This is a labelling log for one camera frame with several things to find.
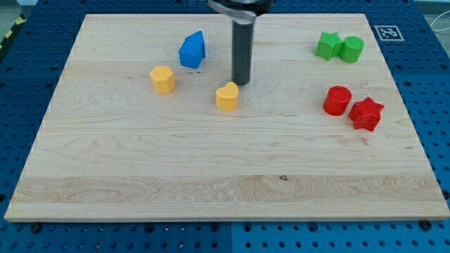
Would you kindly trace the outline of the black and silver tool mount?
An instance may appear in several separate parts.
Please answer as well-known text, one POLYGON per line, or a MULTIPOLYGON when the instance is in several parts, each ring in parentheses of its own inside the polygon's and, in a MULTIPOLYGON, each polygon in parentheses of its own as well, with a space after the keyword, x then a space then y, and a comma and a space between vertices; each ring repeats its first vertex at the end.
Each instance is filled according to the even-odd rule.
POLYGON ((209 7, 242 25, 252 24, 258 16, 268 13, 274 0, 208 0, 209 7))

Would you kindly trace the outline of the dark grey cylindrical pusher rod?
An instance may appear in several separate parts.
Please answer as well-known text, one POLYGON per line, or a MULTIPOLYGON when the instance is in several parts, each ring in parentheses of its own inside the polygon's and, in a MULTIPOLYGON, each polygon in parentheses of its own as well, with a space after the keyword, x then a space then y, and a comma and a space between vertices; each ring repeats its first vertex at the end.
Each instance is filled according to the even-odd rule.
POLYGON ((237 85, 250 81, 254 24, 232 22, 231 73, 237 85))

